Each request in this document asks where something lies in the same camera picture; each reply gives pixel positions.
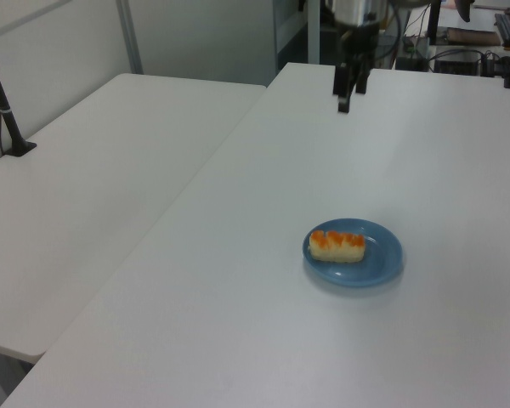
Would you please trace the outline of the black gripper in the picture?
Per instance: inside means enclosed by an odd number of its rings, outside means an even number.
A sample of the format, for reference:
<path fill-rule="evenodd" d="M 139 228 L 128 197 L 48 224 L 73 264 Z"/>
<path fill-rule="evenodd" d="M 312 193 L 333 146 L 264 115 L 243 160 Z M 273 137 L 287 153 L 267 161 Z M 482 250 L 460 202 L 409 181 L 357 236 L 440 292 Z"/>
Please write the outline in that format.
<path fill-rule="evenodd" d="M 350 95 L 366 92 L 367 81 L 374 66 L 378 43 L 378 24 L 337 26 L 337 44 L 341 61 L 335 68 L 333 93 L 338 111 L 349 113 Z"/>

